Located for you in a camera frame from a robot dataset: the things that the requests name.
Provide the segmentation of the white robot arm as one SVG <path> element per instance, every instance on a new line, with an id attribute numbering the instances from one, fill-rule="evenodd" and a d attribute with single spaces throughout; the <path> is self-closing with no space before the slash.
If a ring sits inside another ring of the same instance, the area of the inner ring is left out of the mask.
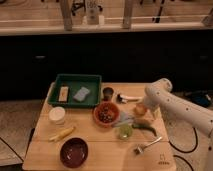
<path id="1" fill-rule="evenodd" d="M 173 95 L 172 88 L 171 81 L 166 78 L 148 83 L 142 103 L 151 110 L 163 107 L 210 136 L 213 132 L 213 111 Z"/>

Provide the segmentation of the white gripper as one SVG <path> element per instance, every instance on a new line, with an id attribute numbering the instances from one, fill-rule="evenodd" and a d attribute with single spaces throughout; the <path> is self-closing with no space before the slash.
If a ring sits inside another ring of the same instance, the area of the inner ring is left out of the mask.
<path id="1" fill-rule="evenodd" d="M 151 111 L 151 114 L 154 119 L 159 117 L 159 104 L 153 101 L 150 97 L 144 96 L 142 99 L 142 104 Z"/>

